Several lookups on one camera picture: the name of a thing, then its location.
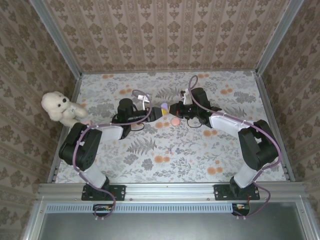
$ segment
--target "floral tablecloth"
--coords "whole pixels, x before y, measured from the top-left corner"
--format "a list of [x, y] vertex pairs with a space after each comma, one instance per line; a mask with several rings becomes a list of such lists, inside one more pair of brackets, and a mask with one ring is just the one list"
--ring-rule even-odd
[[[138, 109], [142, 103], [132, 90], [152, 97], [152, 104], [171, 105], [180, 100], [179, 92], [198, 75], [197, 87], [205, 89], [212, 106], [244, 120], [267, 120], [252, 71], [159, 72], [88, 74], [82, 76], [77, 102], [82, 104], [93, 124], [109, 123], [119, 100], [131, 98]], [[243, 164], [239, 141], [220, 130], [201, 126], [190, 128], [183, 119], [172, 126], [167, 114], [145, 124], [142, 131], [127, 138], [101, 142], [96, 163], [112, 183], [228, 182]], [[198, 126], [195, 118], [189, 121]], [[284, 181], [281, 166], [264, 172], [260, 181]], [[72, 166], [61, 161], [56, 183], [83, 182]]]

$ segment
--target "small toy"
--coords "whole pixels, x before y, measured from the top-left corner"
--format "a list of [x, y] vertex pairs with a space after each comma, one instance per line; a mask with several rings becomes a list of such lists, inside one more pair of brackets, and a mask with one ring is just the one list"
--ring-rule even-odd
[[180, 119], [177, 118], [177, 117], [172, 118], [172, 119], [171, 119], [171, 124], [172, 124], [172, 126], [174, 126], [174, 127], [179, 126], [179, 124], [180, 124]]
[[53, 121], [60, 121], [63, 125], [72, 128], [79, 121], [75, 117], [85, 118], [88, 112], [77, 103], [70, 100], [58, 91], [48, 92], [42, 97], [41, 105]]

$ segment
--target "cable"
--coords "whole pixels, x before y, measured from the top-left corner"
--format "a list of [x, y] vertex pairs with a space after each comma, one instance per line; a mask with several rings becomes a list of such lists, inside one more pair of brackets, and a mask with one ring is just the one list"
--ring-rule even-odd
[[116, 119], [117, 116], [118, 116], [118, 114], [114, 115], [114, 116], [112, 117], [111, 122], [113, 122], [113, 121]]
[[[195, 78], [195, 83], [194, 83], [194, 85], [191, 87], [191, 82], [193, 81], [194, 78]], [[263, 135], [265, 135], [265, 136], [273, 143], [273, 145], [274, 145], [275, 148], [276, 148], [276, 151], [277, 151], [277, 153], [278, 153], [278, 160], [277, 160], [275, 163], [273, 163], [273, 164], [270, 164], [270, 165], [268, 165], [268, 166], [263, 167], [263, 168], [258, 172], [258, 174], [253, 178], [253, 180], [252, 180], [253, 184], [254, 184], [256, 187], [258, 187], [258, 188], [266, 191], [266, 192], [269, 194], [269, 196], [268, 196], [268, 198], [266, 199], [266, 201], [264, 202], [264, 204], [263, 204], [256, 212], [254, 212], [254, 213], [252, 213], [252, 214], [249, 214], [249, 215], [247, 215], [246, 217], [254, 216], [254, 215], [256, 215], [257, 213], [259, 213], [259, 212], [267, 205], [267, 203], [269, 202], [270, 197], [271, 197], [271, 193], [270, 193], [267, 189], [265, 189], [265, 188], [257, 185], [257, 184], [255, 183], [255, 181], [256, 181], [257, 178], [262, 174], [262, 172], [263, 172], [264, 170], [273, 168], [274, 166], [278, 165], [278, 164], [281, 162], [281, 160], [282, 160], [281, 149], [280, 149], [278, 143], [277, 143], [267, 132], [265, 132], [264, 130], [260, 129], [259, 127], [251, 124], [250, 122], [247, 122], [247, 121], [245, 121], [245, 120], [241, 120], [241, 119], [239, 119], [239, 118], [237, 118], [237, 117], [234, 117], [234, 116], [231, 116], [231, 115], [228, 115], [228, 114], [225, 114], [225, 113], [221, 113], [221, 112], [218, 112], [218, 111], [213, 111], [212, 109], [208, 109], [208, 108], [202, 106], [200, 103], [198, 103], [197, 100], [195, 99], [195, 97], [193, 96], [192, 92], [191, 92], [191, 90], [196, 86], [197, 83], [198, 83], [198, 76], [197, 76], [197, 75], [194, 75], [194, 76], [192, 76], [192, 77], [190, 78], [190, 81], [189, 81], [189, 84], [188, 84], [188, 91], [189, 91], [190, 97], [191, 97], [192, 101], [193, 101], [195, 104], [197, 104], [200, 108], [202, 108], [202, 109], [204, 109], [204, 110], [206, 110], [206, 111], [208, 111], [208, 112], [210, 112], [210, 113], [213, 113], [213, 114], [216, 114], [216, 115], [225, 117], [225, 118], [229, 118], [229, 119], [231, 119], [231, 120], [237, 121], [238, 123], [245, 124], [245, 125], [247, 125], [247, 126], [250, 126], [250, 127], [254, 128], [256, 131], [258, 131], [258, 132], [262, 133]]]
[[138, 111], [138, 108], [137, 108], [137, 106], [136, 106], [135, 104], [133, 104], [133, 108], [134, 108], [136, 111]]
[[247, 216], [243, 216], [240, 212], [233, 210], [234, 213], [238, 214], [239, 216], [243, 217], [244, 219], [253, 217], [254, 215], [258, 214], [268, 204], [268, 202], [269, 202], [269, 200], [271, 198], [271, 192], [268, 189], [258, 185], [256, 182], [253, 182], [253, 184], [257, 188], [262, 189], [263, 191], [266, 191], [268, 193], [268, 197], [266, 198], [265, 202], [262, 204], [262, 206], [257, 211], [255, 211], [254, 213], [251, 213], [251, 214], [249, 214]]
[[139, 132], [139, 131], [145, 129], [145, 124], [144, 124], [144, 123], [138, 123], [137, 125], [140, 125], [140, 124], [143, 124], [143, 127], [142, 127], [142, 128], [137, 129], [137, 130], [132, 130], [132, 129], [131, 129], [131, 132]]
[[134, 89], [132, 90], [132, 95], [136, 98], [138, 98], [138, 95], [144, 95], [146, 96], [146, 98], [149, 100], [149, 111], [147, 112], [146, 116], [143, 117], [142, 119], [138, 120], [138, 121], [134, 121], [134, 122], [127, 122], [127, 123], [105, 123], [105, 124], [100, 124], [100, 125], [91, 125], [91, 126], [87, 126], [87, 128], [83, 131], [83, 133], [80, 135], [78, 141], [76, 142], [76, 145], [75, 145], [75, 148], [74, 148], [74, 151], [73, 151], [73, 156], [72, 156], [72, 165], [73, 165], [73, 168], [74, 170], [79, 174], [79, 176], [86, 182], [86, 184], [88, 184], [90, 187], [92, 187], [93, 189], [95, 190], [98, 190], [100, 192], [103, 192], [103, 193], [106, 193], [108, 195], [111, 196], [112, 200], [113, 200], [113, 205], [112, 205], [112, 208], [110, 210], [110, 212], [104, 216], [104, 218], [107, 218], [111, 215], [111, 213], [115, 210], [116, 208], [116, 198], [115, 196], [107, 191], [107, 190], [104, 190], [104, 189], [101, 189], [101, 188], [98, 188], [96, 186], [94, 186], [93, 184], [91, 184], [88, 179], [81, 173], [80, 171], [80, 168], [77, 167], [76, 165], [76, 156], [77, 156], [77, 152], [78, 152], [78, 149], [79, 149], [79, 146], [80, 146], [80, 143], [82, 141], [82, 139], [84, 138], [84, 136], [86, 135], [86, 133], [90, 130], [90, 129], [94, 129], [94, 128], [108, 128], [108, 127], [111, 127], [111, 126], [128, 126], [128, 125], [132, 125], [132, 124], [138, 124], [138, 123], [141, 123], [143, 122], [144, 120], [146, 120], [149, 115], [151, 114], [151, 111], [152, 111], [152, 106], [151, 106], [151, 98], [146, 94], [144, 93], [143, 91], [140, 91], [138, 89]]
[[95, 220], [98, 220], [98, 216], [97, 216], [97, 210], [98, 209], [103, 209], [103, 208], [109, 208], [109, 206], [107, 205], [100, 205], [100, 206], [96, 206], [95, 209], [94, 209], [94, 212], [93, 212], [93, 215], [95, 216]]
[[200, 128], [202, 126], [202, 124], [200, 126], [190, 126], [189, 125], [189, 119], [186, 120], [186, 124], [192, 129], [197, 129], [197, 128]]
[[249, 205], [249, 208], [250, 208], [250, 195], [248, 194], [248, 201], [246, 202], [246, 204], [248, 204]]

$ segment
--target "black mounting bracket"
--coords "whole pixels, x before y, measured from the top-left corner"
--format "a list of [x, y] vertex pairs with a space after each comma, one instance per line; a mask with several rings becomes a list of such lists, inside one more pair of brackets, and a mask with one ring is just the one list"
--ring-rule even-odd
[[[107, 189], [117, 201], [124, 201], [126, 196], [126, 185], [109, 185]], [[98, 191], [88, 184], [82, 190], [82, 201], [112, 201], [112, 197], [103, 191]]]
[[214, 198], [216, 201], [247, 201], [249, 197], [251, 200], [260, 200], [259, 189], [253, 184], [247, 186], [246, 188], [241, 188], [237, 196], [235, 196], [234, 192], [231, 191], [230, 184], [215, 184], [213, 189]]

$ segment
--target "floral wallpaper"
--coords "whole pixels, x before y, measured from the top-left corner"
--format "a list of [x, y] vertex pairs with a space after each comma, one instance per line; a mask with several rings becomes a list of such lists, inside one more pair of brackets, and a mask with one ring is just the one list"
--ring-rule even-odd
[[43, 0], [83, 72], [254, 69], [289, 0]]
[[263, 73], [298, 181], [320, 220], [320, 1], [305, 0]]
[[[142, 103], [132, 97], [133, 89], [150, 94], [153, 106], [170, 106], [181, 99], [180, 90], [187, 88], [195, 74], [197, 87], [205, 89], [211, 105], [241, 119], [267, 120], [252, 71], [85, 74], [77, 101], [89, 112], [84, 121], [109, 123], [123, 98], [133, 99], [142, 109]], [[125, 139], [101, 141], [96, 164], [112, 183], [228, 182], [244, 163], [239, 140], [207, 126], [190, 128], [185, 119], [172, 126], [173, 117], [166, 114], [145, 123], [143, 130], [131, 131]], [[197, 127], [199, 121], [192, 119], [189, 125]], [[286, 179], [278, 166], [259, 180]], [[82, 180], [72, 166], [61, 161], [55, 182]]]
[[75, 79], [28, 0], [0, 1], [0, 239], [19, 239], [39, 183], [50, 172], [62, 125], [42, 95], [71, 96]]

